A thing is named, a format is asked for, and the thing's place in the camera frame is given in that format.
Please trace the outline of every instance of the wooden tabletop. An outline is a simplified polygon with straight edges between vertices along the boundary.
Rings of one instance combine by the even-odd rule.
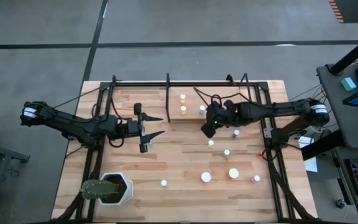
[[[288,101],[283,81],[266,82],[272,101]],[[85,82],[82,93],[99,87],[99,84]],[[247,96],[245,87],[241,90],[239,87],[230,88]],[[149,152],[144,154],[139,152],[139,138],[125,139],[125,144],[118,149],[105,144],[101,174],[123,172],[134,183],[134,197],[121,207],[104,207],[97,202],[94,222],[277,220],[267,163],[258,156],[264,150],[260,123],[239,128],[240,135],[236,139],[231,138],[234,128],[220,128],[213,138],[213,148],[208,148],[208,139],[200,131],[202,120],[167,122],[165,91],[165,87],[114,88],[113,100],[121,116],[132,116],[133,104],[140,102],[143,112],[164,119],[145,122],[146,133],[160,130],[165,130],[165,133],[157,136]],[[180,90],[170,90],[170,95],[177,94],[176,91]],[[78,116],[91,117],[91,107],[96,103],[97,95],[96,91],[80,98]],[[292,119],[276,118],[277,126],[282,127]],[[67,153],[79,146],[78,142],[72,141]],[[228,160],[223,157],[225,149],[231,151]],[[292,192],[307,211],[316,217],[301,152],[288,147],[283,150],[283,157]],[[81,149],[65,160],[52,218],[61,215],[78,193],[85,158],[86,149]],[[239,171],[238,179],[228,177],[230,168]],[[207,184],[200,179],[200,175],[206,171],[212,174],[212,181]],[[251,178],[254,175],[261,176],[261,182],[253,183]],[[163,179],[168,181],[165,188],[160,185]],[[283,212],[287,214],[281,191],[280,198]]]

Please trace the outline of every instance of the concrete floor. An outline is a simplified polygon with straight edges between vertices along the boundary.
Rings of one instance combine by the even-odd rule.
[[[0,0],[0,44],[90,43],[101,0]],[[358,24],[337,22],[327,0],[110,0],[99,42],[211,40],[358,40]],[[207,47],[99,49],[90,80],[222,80],[227,74],[252,80],[284,80],[288,96],[318,84],[315,68],[333,63],[353,45],[297,47]],[[50,218],[67,146],[45,126],[20,126],[25,101],[50,105],[80,90],[88,49],[0,50],[0,145],[31,154],[13,167],[20,176],[4,183],[0,223]],[[74,113],[76,102],[62,110]],[[322,194],[334,184],[312,182],[323,220],[358,222]]]

